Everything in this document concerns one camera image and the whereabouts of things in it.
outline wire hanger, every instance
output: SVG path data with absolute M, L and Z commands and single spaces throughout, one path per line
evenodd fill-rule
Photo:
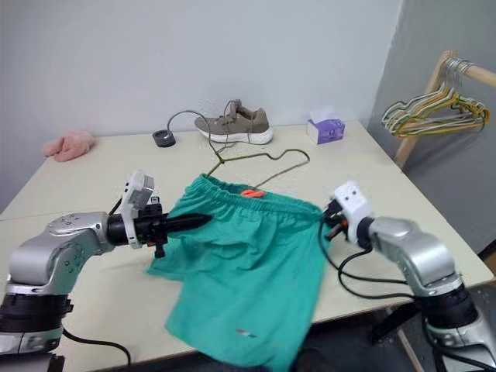
M 410 102 L 396 102 L 382 117 L 382 124 L 393 135 L 424 136 L 454 133 L 465 129 L 484 128 L 490 112 L 485 106 L 465 98 L 460 93 L 461 75 L 473 64 L 451 57 L 442 66 L 443 82 L 437 91 L 413 98 Z M 444 108 L 457 109 L 456 115 L 429 118 Z
M 226 108 L 224 109 L 224 114 L 226 113 L 226 109 L 227 107 L 229 106 L 229 104 L 231 103 L 232 101 L 229 101 L 227 103 L 227 106 Z M 220 152 L 223 151 L 225 148 L 229 148 L 229 147 L 232 147 L 232 145 L 230 146 L 227 146 L 227 138 L 226 138 L 226 142 L 224 143 L 224 147 L 222 147 L 221 149 L 217 150 L 213 144 L 212 144 L 212 131 L 210 129 L 210 123 L 208 122 L 208 120 L 198 111 L 195 111 L 195 110 L 190 110 L 190 109 L 186 109 L 186 110 L 181 110 L 179 112 L 176 112 L 175 114 L 173 114 L 170 118 L 169 118 L 169 121 L 167 122 L 167 132 L 168 133 L 171 133 L 171 122 L 172 120 L 180 115 L 180 114 L 183 114 L 183 113 L 191 113 L 191 114 L 195 114 L 195 115 L 198 115 L 204 122 L 205 124 L 207 125 L 208 127 L 208 145 L 210 146 L 210 148 L 212 149 L 213 153 L 215 154 L 215 156 L 217 157 L 218 159 L 218 162 L 217 164 L 208 172 L 205 174 L 206 177 L 209 177 L 212 175 L 212 173 L 214 173 L 217 168 L 219 168 L 222 164 L 225 164 L 227 162 L 230 162 L 230 161 L 237 161 L 237 160 L 243 160 L 243 159 L 252 159 L 254 157 L 268 157 L 269 159 L 271 160 L 274 160 L 274 161 L 277 161 L 277 160 L 280 160 L 282 159 L 287 153 L 301 153 L 304 157 L 305 157 L 305 160 L 303 160 L 302 162 L 298 163 L 298 164 L 295 164 L 289 168 L 286 168 L 280 172 L 277 172 L 276 174 L 273 174 L 271 175 L 270 177 L 266 178 L 265 180 L 263 180 L 262 182 L 260 182 L 259 184 L 255 185 L 254 187 L 255 188 L 259 188 L 260 186 L 262 186 L 263 184 L 266 184 L 268 181 L 271 181 L 273 180 L 274 178 L 284 174 L 284 173 L 287 173 L 289 171 L 292 171 L 293 169 L 295 168 L 298 168 L 298 167 L 302 167 L 304 165 L 306 165 L 307 163 L 310 162 L 310 156 L 304 151 L 304 150 L 300 150 L 300 149 L 286 149 L 284 150 L 279 156 L 273 156 L 267 152 L 262 152 L 262 153 L 252 153 L 250 155 L 242 155 L 242 156 L 239 156 L 239 157 L 229 157 L 229 158 L 224 158 L 221 156 Z

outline floor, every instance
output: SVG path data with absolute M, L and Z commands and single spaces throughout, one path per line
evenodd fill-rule
M 496 288 L 484 285 L 471 289 L 470 292 L 477 306 L 486 315 L 491 328 L 494 329 L 493 326 L 496 325 L 494 323 L 496 321 Z M 389 336 L 375 346 L 367 342 L 367 334 L 372 325 L 384 317 L 384 312 L 375 312 L 314 325 L 308 333 L 303 347 L 315 348 L 324 353 L 336 372 L 357 370 L 360 372 L 390 370 L 415 372 L 396 335 Z M 434 372 L 431 350 L 423 339 L 419 322 L 418 316 L 413 318 L 405 324 L 404 330 L 425 372 Z M 265 369 L 262 367 L 237 368 L 212 360 L 203 354 L 193 353 L 171 360 L 145 363 L 133 368 L 133 372 L 144 371 L 255 372 L 265 371 Z

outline pink plush object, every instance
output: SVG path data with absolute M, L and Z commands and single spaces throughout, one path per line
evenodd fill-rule
M 71 130 L 65 136 L 43 145 L 43 155 L 56 161 L 68 161 L 87 153 L 95 138 L 83 130 Z

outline white table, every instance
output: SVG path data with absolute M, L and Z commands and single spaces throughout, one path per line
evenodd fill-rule
M 226 150 L 224 156 L 262 149 L 271 153 L 280 153 L 285 148 L 303 149 L 312 159 L 310 164 L 266 184 L 267 190 L 323 207 L 337 186 L 354 179 L 377 215 L 415 220 L 422 229 L 438 236 L 452 252 L 466 285 L 490 281 L 493 275 L 489 269 L 361 124 L 348 122 L 346 125 L 343 140 L 321 146 L 306 136 L 304 126 L 277 127 L 270 144 L 237 144 Z M 79 159 L 62 164 L 47 160 L 1 216 L 1 277 L 7 274 L 9 253 L 22 241 L 40 233 L 60 214 L 108 211 L 136 168 L 154 177 L 164 208 L 172 208 L 184 188 L 215 163 L 206 139 L 199 134 L 176 133 L 176 139 L 175 146 L 160 149 L 150 135 L 103 137 L 90 153 Z M 278 162 L 265 158 L 241 160 L 222 166 L 214 176 L 229 182 L 256 184 L 298 161 L 298 154 Z M 332 255 L 341 260 L 355 251 L 342 239 L 336 239 Z M 152 256 L 152 249 L 122 247 L 89 260 L 71 294 L 74 312 L 64 320 L 65 326 L 82 337 L 111 340 L 129 347 L 135 362 L 191 351 L 191 347 L 163 328 L 181 284 L 144 274 L 143 269 Z M 395 265 L 377 254 L 356 260 L 348 270 L 362 275 L 401 277 Z M 353 283 L 353 287 L 371 294 L 404 290 L 394 285 L 360 282 Z M 314 322 L 367 312 L 399 301 L 402 300 L 372 301 L 354 297 L 339 286 L 336 272 L 328 268 Z M 112 367 L 124 362 L 118 350 L 75 344 L 66 339 L 62 339 L 57 352 L 66 356 L 69 371 Z

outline purple tissue box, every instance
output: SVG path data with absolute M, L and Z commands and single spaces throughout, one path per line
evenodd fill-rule
M 307 125 L 307 134 L 313 142 L 320 145 L 321 143 L 341 140 L 344 136 L 344 128 L 344 122 L 339 119 L 327 119 L 317 124 L 310 119 Z

